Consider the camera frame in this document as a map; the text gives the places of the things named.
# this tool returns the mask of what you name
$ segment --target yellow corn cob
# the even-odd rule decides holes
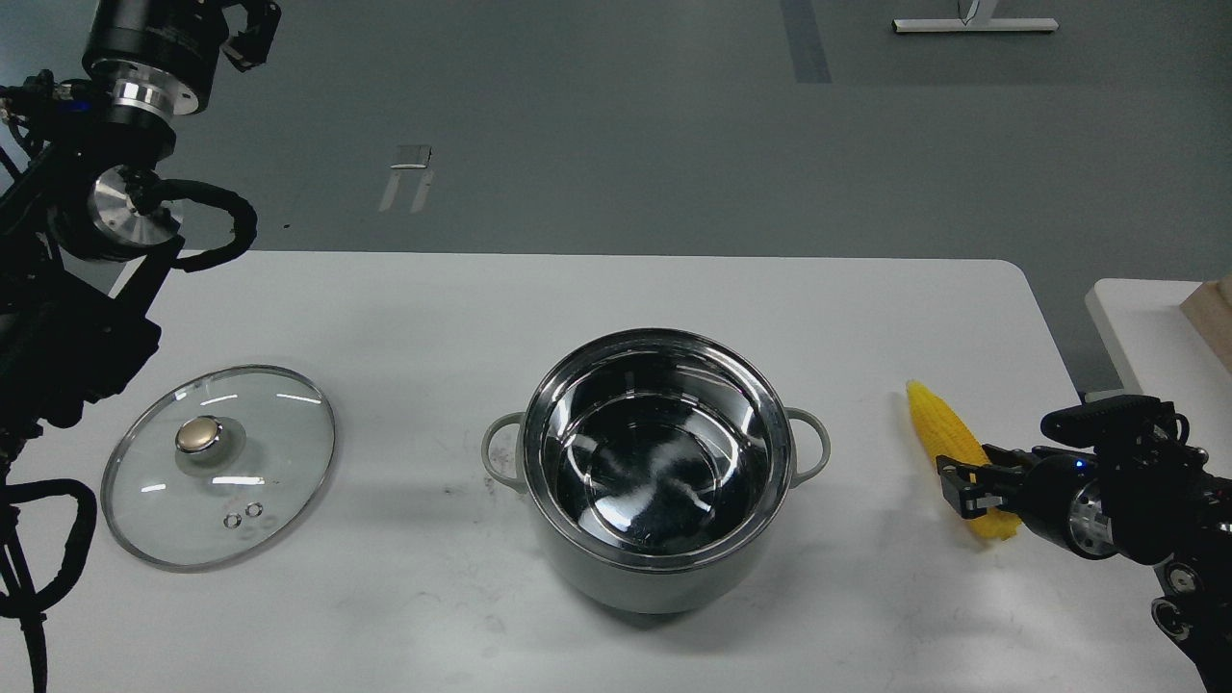
[[[929,462],[935,462],[938,455],[945,455],[968,465],[988,464],[988,455],[967,425],[945,400],[924,387],[924,383],[915,380],[907,383],[907,404],[910,407],[912,424],[920,443],[924,444]],[[1005,540],[1018,533],[1021,522],[1013,513],[988,508],[988,514],[968,520],[967,527],[983,539]]]

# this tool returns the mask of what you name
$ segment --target black cable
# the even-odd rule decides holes
[[[17,164],[15,164],[12,158],[9,157],[9,153],[4,150],[4,147],[0,147],[0,164],[2,164],[4,170],[9,171],[9,175],[12,176],[14,182],[21,178],[21,169],[18,169]]]
[[[1180,425],[1180,434],[1177,437],[1177,441],[1184,445],[1189,441],[1189,419],[1185,414],[1177,414],[1177,423]]]
[[[5,589],[9,591],[9,599],[23,598],[34,593],[30,568],[26,566],[26,556],[21,552],[21,545],[17,544],[16,531],[10,544],[0,545],[0,578],[4,578]],[[46,693],[47,691],[47,634],[43,631],[43,620],[46,619],[47,617],[42,613],[17,619],[21,624],[21,631],[26,636],[26,652],[30,656],[30,677],[33,682],[34,693]]]
[[[234,236],[230,243],[222,248],[206,250],[190,258],[176,259],[171,263],[171,266],[175,269],[195,273],[216,268],[239,258],[256,240],[256,210],[253,208],[253,205],[248,200],[230,190],[195,180],[160,180],[133,195],[137,211],[143,215],[153,212],[160,202],[169,200],[191,200],[198,205],[206,205],[207,207],[227,212],[232,217],[232,234]]]
[[[17,541],[16,531],[9,538],[9,556],[12,560],[17,584],[25,594],[33,597],[34,578],[30,575],[26,554],[21,550],[21,543]],[[47,620],[47,614],[42,612],[17,619],[21,624],[21,633],[26,636],[26,652],[30,655],[30,677],[33,682],[34,693],[47,692],[47,633],[43,631],[44,620]]]

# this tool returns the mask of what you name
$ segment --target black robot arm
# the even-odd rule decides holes
[[[241,4],[229,37],[223,10]],[[30,157],[0,196],[0,617],[21,621],[34,691],[44,691],[43,612],[85,567],[96,503],[89,487],[59,480],[10,486],[7,475],[42,422],[76,424],[85,403],[121,392],[158,349],[145,313],[171,269],[197,271],[239,256],[256,212],[214,185],[160,180],[175,149],[175,116],[202,111],[219,52],[240,70],[265,62],[281,11],[269,0],[101,0],[81,63],[90,79],[57,84],[47,70],[0,88],[0,117]],[[168,205],[190,200],[233,218],[230,243],[180,258],[180,221]],[[115,297],[65,271],[60,250],[86,260],[140,259]],[[59,573],[33,582],[17,538],[18,506],[67,494],[78,520]]]
[[[997,507],[1084,559],[1122,555],[1154,567],[1156,625],[1211,692],[1232,692],[1232,481],[1206,472],[1172,402],[1125,395],[1046,416],[1052,440],[1092,453],[984,445],[991,465],[936,459],[963,518]]]

